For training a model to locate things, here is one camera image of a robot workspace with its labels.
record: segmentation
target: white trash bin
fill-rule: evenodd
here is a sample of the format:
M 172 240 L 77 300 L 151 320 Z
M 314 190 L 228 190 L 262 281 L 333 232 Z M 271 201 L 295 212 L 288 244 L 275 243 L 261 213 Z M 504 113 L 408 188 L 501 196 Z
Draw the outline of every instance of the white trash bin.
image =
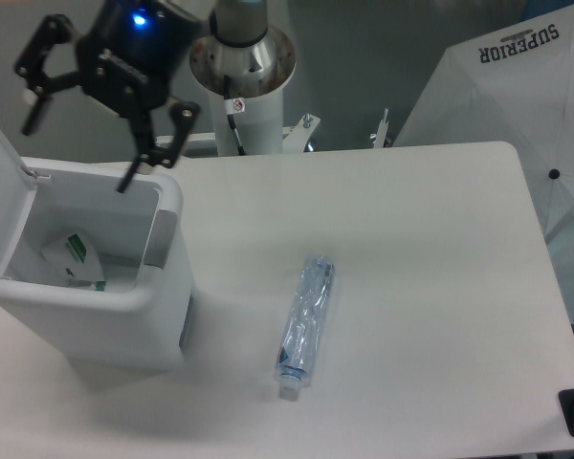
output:
M 0 132 L 0 306 L 69 358 L 171 369 L 183 362 L 193 288 L 183 195 L 155 174 L 136 176 L 119 194 L 122 174 L 24 163 Z M 105 291 L 72 288 L 41 255 L 73 230 L 98 251 Z

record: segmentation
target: clear plastic bottle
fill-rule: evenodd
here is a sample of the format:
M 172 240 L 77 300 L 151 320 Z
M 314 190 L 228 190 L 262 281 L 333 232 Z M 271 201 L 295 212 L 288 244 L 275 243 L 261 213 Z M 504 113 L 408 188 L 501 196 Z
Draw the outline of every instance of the clear plastic bottle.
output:
M 327 256 L 306 257 L 276 359 L 282 389 L 299 391 L 310 384 L 334 271 Z

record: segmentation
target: gray wall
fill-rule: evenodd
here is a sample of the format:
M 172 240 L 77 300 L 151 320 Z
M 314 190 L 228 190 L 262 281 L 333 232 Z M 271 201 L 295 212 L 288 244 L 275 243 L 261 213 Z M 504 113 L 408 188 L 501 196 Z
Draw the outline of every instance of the gray wall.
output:
M 19 133 L 28 106 L 12 64 L 42 17 L 61 12 L 85 32 L 101 0 L 0 2 L 0 127 L 22 156 L 80 162 L 120 161 L 133 155 L 124 120 L 86 100 L 78 90 L 55 98 L 43 128 Z M 444 50 L 519 20 L 525 0 L 270 0 L 270 20 L 294 41 L 296 74 L 285 90 L 285 123 L 305 112 L 322 118 L 320 149 L 367 146 L 383 108 L 397 134 Z M 50 73 L 74 69 L 72 49 L 61 47 Z M 206 108 L 186 63 L 173 81 L 178 98 Z M 171 134 L 167 116 L 155 116 L 157 134 Z M 196 132 L 210 131 L 208 110 Z

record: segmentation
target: white table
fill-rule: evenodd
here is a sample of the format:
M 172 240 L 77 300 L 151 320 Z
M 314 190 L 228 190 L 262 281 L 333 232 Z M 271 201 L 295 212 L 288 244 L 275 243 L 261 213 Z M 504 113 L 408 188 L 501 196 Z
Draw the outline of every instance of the white table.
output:
M 69 362 L 0 309 L 0 458 L 442 459 L 574 448 L 574 338 L 505 144 L 183 160 L 182 371 Z M 274 363 L 304 256 L 334 294 L 312 386 Z

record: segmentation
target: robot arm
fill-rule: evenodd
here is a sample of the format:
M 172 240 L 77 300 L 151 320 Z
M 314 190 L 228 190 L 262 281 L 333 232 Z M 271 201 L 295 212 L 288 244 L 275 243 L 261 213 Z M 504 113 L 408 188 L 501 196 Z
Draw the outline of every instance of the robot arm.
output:
M 136 157 L 119 192 L 126 190 L 141 164 L 172 168 L 200 108 L 172 97 L 169 83 L 202 30 L 201 18 L 213 5 L 207 0 L 105 0 L 85 35 L 63 15 L 46 16 L 14 66 L 36 97 L 23 134 L 37 130 L 53 94 L 80 86 L 86 95 L 128 120 Z M 49 52 L 65 43 L 75 47 L 77 70 L 47 76 L 44 63 Z M 150 117 L 161 106 L 174 124 L 174 140 L 165 147 L 156 145 Z

